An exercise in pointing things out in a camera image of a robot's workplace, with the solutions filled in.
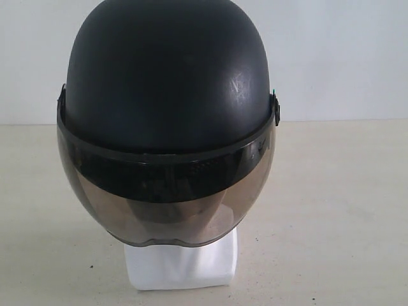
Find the black helmet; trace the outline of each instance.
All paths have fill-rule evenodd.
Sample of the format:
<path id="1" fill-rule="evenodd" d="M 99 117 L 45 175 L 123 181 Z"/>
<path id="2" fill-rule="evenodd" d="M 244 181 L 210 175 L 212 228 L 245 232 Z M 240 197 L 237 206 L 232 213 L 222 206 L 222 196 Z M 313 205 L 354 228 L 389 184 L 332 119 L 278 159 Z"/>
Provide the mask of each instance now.
<path id="1" fill-rule="evenodd" d="M 229 0 L 102 2 L 57 110 L 73 190 L 137 247 L 229 233 L 265 184 L 278 123 L 262 40 Z"/>

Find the white stand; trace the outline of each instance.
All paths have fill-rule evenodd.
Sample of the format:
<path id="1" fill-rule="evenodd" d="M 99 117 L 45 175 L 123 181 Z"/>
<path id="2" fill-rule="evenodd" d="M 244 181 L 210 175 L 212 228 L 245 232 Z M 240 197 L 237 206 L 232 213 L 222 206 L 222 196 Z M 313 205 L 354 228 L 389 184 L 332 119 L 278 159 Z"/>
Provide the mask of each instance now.
<path id="1" fill-rule="evenodd" d="M 204 247 L 125 245 L 127 273 L 139 290 L 194 289 L 230 284 L 237 267 L 237 228 Z"/>

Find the motorcycle helmet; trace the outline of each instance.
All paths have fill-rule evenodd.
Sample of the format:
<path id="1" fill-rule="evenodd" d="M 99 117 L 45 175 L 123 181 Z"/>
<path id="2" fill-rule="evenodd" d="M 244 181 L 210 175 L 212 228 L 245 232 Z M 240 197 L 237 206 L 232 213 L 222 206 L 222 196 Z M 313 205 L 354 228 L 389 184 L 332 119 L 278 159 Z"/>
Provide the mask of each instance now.
<path id="1" fill-rule="evenodd" d="M 244 218 L 280 106 L 261 37 L 229 0 L 106 0 L 82 24 L 57 106 L 64 171 L 121 242 L 199 247 Z"/>

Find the white wall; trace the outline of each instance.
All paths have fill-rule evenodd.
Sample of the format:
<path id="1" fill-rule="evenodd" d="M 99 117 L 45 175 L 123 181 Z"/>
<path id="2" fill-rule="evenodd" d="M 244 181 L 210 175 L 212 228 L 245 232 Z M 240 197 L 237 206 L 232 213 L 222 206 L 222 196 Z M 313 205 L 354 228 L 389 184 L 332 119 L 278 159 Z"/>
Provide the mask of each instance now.
<path id="1" fill-rule="evenodd" d="M 0 0 L 0 123 L 55 123 L 72 42 L 99 2 Z M 408 1 L 235 2 L 264 39 L 283 120 L 408 117 Z"/>

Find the table surface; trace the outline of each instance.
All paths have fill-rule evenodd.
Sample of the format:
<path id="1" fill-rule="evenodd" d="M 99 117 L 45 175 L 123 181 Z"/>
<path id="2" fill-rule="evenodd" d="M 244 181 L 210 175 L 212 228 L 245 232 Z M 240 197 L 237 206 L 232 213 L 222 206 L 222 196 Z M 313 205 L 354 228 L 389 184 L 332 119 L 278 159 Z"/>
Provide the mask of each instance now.
<path id="1" fill-rule="evenodd" d="M 0 126 L 0 304 L 408 305 L 408 120 L 283 122 L 231 286 L 138 292 L 55 126 Z"/>

